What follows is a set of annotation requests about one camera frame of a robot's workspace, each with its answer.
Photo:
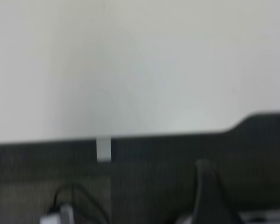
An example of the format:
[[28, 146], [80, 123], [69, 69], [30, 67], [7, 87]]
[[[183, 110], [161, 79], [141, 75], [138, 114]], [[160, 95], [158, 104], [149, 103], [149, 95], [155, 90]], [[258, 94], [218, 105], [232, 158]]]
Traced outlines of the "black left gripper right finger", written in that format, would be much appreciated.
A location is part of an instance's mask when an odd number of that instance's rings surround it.
[[231, 208], [221, 178], [209, 160], [195, 162], [193, 224], [237, 224], [238, 213]]

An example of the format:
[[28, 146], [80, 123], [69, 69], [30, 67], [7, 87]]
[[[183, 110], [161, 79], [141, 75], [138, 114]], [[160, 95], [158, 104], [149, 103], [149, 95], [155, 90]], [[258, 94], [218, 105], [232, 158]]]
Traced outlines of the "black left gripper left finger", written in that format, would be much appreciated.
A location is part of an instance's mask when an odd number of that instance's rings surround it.
[[67, 183], [55, 191], [53, 212], [67, 214], [69, 224], [108, 223], [108, 212], [80, 183]]

